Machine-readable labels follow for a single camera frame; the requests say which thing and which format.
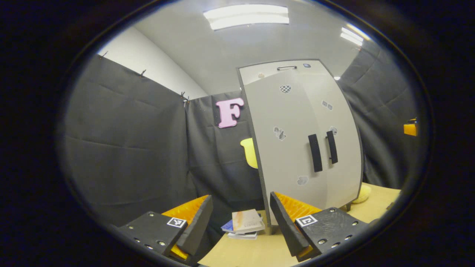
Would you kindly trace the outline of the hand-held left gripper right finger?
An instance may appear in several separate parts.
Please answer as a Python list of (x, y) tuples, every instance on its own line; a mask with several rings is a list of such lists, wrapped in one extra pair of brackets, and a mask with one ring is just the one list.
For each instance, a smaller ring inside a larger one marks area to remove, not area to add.
[(350, 243), (368, 223), (339, 208), (325, 210), (284, 194), (270, 193), (270, 208), (292, 257), (308, 260)]

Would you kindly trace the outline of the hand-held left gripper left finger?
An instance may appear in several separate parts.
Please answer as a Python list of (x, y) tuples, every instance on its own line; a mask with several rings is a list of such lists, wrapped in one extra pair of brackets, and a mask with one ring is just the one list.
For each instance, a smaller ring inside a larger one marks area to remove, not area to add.
[(163, 213), (147, 211), (118, 232), (155, 254), (177, 262), (197, 262), (212, 211), (212, 196), (204, 195)]

